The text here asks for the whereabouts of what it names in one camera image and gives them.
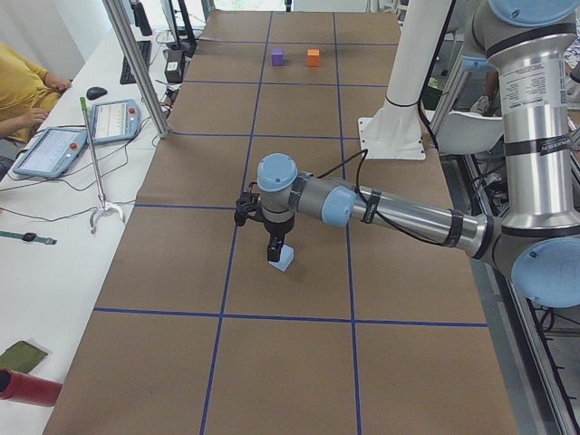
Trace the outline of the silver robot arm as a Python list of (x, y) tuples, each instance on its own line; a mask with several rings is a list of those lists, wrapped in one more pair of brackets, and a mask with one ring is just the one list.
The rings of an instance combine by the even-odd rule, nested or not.
[(575, 1), (475, 1), (466, 58), (498, 70), (508, 213), (472, 217), (343, 180), (300, 171), (287, 155), (257, 168), (256, 218), (268, 261), (286, 267), (285, 235), (302, 213), (344, 227), (351, 219), (394, 228), (421, 242), (463, 250), (500, 271), (520, 294), (547, 307), (579, 302), (579, 214), (573, 201), (564, 54), (576, 35)]

